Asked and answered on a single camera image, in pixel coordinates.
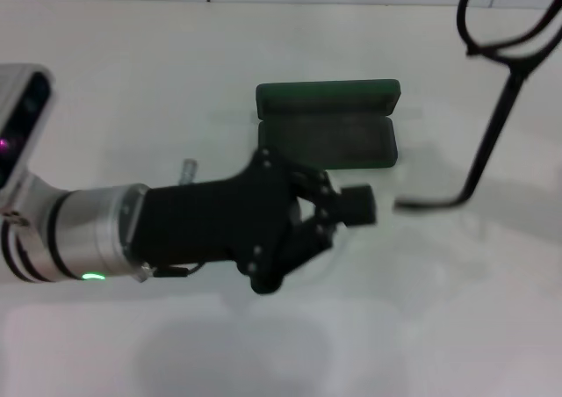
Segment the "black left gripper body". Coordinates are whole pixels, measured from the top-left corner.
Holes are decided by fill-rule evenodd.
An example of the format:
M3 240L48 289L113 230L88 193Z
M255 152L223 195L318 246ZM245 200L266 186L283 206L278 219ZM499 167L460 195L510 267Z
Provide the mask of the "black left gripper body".
M302 166L258 149L228 179L153 188L142 203L142 260L156 269L232 261L258 294L283 283L274 258L292 227Z

